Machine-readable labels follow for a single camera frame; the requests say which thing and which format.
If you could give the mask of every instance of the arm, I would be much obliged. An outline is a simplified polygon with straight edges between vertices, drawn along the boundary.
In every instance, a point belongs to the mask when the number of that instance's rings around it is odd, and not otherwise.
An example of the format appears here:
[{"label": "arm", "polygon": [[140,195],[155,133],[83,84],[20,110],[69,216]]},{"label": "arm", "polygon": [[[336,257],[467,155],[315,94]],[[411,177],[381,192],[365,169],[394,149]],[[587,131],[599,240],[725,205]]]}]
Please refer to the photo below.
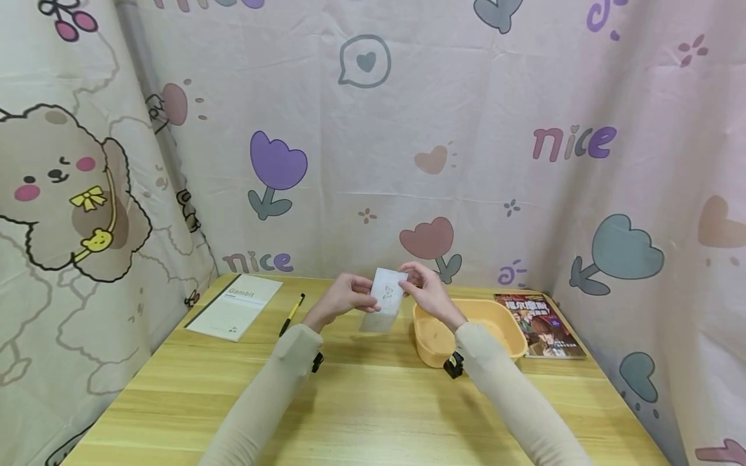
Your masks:
[{"label": "arm", "polygon": [[474,384],[492,402],[510,433],[537,466],[581,466],[591,461],[552,405],[482,325],[455,332],[457,351]]},{"label": "arm", "polygon": [[399,271],[409,275],[399,286],[454,333],[469,377],[492,402],[531,461],[537,466],[590,465],[583,448],[551,404],[484,326],[467,322],[437,274],[419,262],[407,262]]},{"label": "arm", "polygon": [[341,274],[311,308],[303,324],[290,327],[221,424],[199,466],[253,466],[311,370],[324,326],[355,308],[378,312],[368,293],[373,282]]},{"label": "arm", "polygon": [[199,466],[254,465],[308,378],[321,345],[322,337],[309,327],[290,327],[229,411]]}]

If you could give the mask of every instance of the yellow bow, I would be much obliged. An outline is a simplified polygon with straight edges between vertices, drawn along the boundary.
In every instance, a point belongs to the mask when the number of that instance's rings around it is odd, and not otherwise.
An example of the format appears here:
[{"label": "yellow bow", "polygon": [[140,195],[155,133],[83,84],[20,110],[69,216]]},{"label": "yellow bow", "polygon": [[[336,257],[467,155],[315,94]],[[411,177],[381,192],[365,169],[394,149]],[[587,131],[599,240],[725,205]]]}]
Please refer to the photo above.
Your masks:
[{"label": "yellow bow", "polygon": [[104,205],[106,198],[103,196],[104,192],[100,186],[94,186],[88,191],[82,192],[81,194],[70,199],[70,203],[76,207],[83,206],[83,209],[88,212],[89,210],[96,210],[96,204],[99,206]]}]

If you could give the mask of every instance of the white notebook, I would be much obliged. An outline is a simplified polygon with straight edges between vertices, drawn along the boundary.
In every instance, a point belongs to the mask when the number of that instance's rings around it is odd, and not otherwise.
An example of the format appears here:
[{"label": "white notebook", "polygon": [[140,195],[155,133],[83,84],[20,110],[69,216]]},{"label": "white notebook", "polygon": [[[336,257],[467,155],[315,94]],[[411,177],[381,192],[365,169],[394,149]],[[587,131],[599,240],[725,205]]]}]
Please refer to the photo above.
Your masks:
[{"label": "white notebook", "polygon": [[219,339],[239,341],[282,282],[239,275],[184,328]]}]

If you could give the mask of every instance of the finger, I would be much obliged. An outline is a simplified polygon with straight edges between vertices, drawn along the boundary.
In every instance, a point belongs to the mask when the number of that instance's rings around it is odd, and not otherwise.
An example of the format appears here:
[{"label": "finger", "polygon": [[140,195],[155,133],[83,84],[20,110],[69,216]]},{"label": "finger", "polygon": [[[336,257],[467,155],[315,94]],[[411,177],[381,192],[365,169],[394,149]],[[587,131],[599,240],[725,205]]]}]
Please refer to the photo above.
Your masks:
[{"label": "finger", "polygon": [[401,280],[399,282],[399,286],[401,287],[401,289],[404,290],[404,292],[409,293],[415,299],[417,299],[417,296],[418,296],[419,292],[422,291],[421,289],[419,289],[416,286],[414,286],[413,283],[410,283],[410,282],[408,282],[406,280]]},{"label": "finger", "polygon": [[355,293],[350,299],[351,304],[354,308],[357,307],[374,307],[378,304],[378,300],[371,295],[362,295]]},{"label": "finger", "polygon": [[436,277],[435,272],[430,270],[429,268],[425,267],[419,262],[407,262],[406,264],[403,264],[401,266],[402,268],[405,268],[408,271],[414,270],[419,274],[420,277],[422,277],[423,281],[427,282],[429,280],[434,280]]},{"label": "finger", "polygon": [[361,277],[360,275],[350,275],[351,285],[354,289],[355,286],[359,286],[364,289],[370,290],[373,288],[373,280],[365,277]]},{"label": "finger", "polygon": [[414,286],[417,286],[418,288],[422,288],[422,286],[424,285],[424,279],[419,273],[417,273],[417,271],[414,270],[408,272],[407,281],[409,283],[413,283]]},{"label": "finger", "polygon": [[370,286],[353,285],[352,286],[352,291],[354,291],[356,293],[363,293],[364,295],[367,295],[368,293],[371,292],[371,287]]},{"label": "finger", "polygon": [[359,310],[359,311],[367,312],[368,314],[373,314],[373,313],[375,313],[375,312],[378,312],[378,311],[380,311],[380,306],[376,306],[376,307],[370,307],[370,306],[358,306],[358,307],[356,307],[355,309],[357,309],[357,310]]}]

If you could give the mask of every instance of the wooden table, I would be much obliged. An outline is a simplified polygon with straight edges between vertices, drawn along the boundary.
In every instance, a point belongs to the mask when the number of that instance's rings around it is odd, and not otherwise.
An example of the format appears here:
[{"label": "wooden table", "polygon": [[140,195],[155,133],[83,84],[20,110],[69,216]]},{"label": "wooden table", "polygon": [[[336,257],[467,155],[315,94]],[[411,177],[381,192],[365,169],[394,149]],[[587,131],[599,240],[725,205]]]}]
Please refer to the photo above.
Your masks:
[{"label": "wooden table", "polygon": [[[272,352],[299,294],[306,300],[295,322],[329,285],[272,277],[284,285],[239,343],[184,330],[230,278],[220,277],[205,293],[64,466],[196,465]],[[452,286],[449,292],[491,299],[494,290]],[[357,311],[324,330],[326,360],[288,408],[262,465],[530,464],[468,377],[452,380],[418,358],[412,306],[407,298],[389,335],[357,332]],[[523,359],[519,365],[595,464],[668,464],[592,359]]]}]

